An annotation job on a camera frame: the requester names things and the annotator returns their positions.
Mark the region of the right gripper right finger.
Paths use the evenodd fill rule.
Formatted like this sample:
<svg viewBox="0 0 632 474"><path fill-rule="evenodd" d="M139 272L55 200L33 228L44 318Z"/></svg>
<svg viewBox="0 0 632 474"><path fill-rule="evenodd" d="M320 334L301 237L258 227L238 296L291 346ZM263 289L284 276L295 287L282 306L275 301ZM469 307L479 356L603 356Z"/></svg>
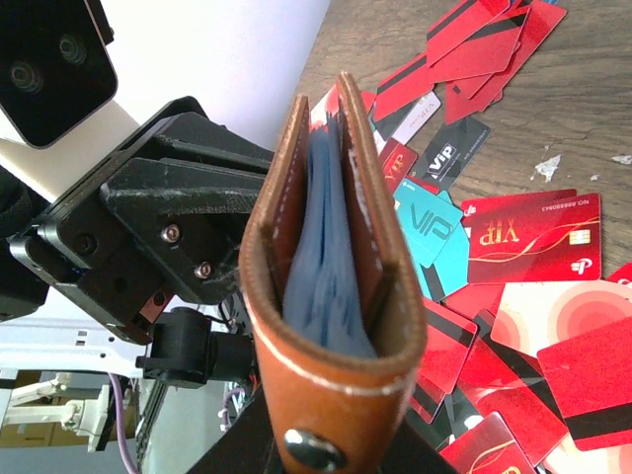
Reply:
<svg viewBox="0 0 632 474"><path fill-rule="evenodd" d="M456 474L457 471L404 421L381 461L383 474Z"/></svg>

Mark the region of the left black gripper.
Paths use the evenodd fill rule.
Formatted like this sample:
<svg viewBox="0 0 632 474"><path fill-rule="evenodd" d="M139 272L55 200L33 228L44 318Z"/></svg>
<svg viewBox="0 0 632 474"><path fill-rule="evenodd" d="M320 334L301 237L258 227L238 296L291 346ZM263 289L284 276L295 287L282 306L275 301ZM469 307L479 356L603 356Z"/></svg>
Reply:
<svg viewBox="0 0 632 474"><path fill-rule="evenodd" d="M10 239L11 254L121 339L172 297L220 302L273 154L170 102Z"/></svg>

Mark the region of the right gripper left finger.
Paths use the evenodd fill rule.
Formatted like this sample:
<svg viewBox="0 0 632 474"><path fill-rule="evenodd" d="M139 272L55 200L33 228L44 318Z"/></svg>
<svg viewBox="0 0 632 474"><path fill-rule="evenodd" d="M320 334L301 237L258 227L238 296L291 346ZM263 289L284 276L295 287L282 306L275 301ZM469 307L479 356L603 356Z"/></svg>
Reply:
<svg viewBox="0 0 632 474"><path fill-rule="evenodd" d="M190 473L276 473L277 468L270 467L274 448L266 398L258 389L232 427L190 468Z"/></svg>

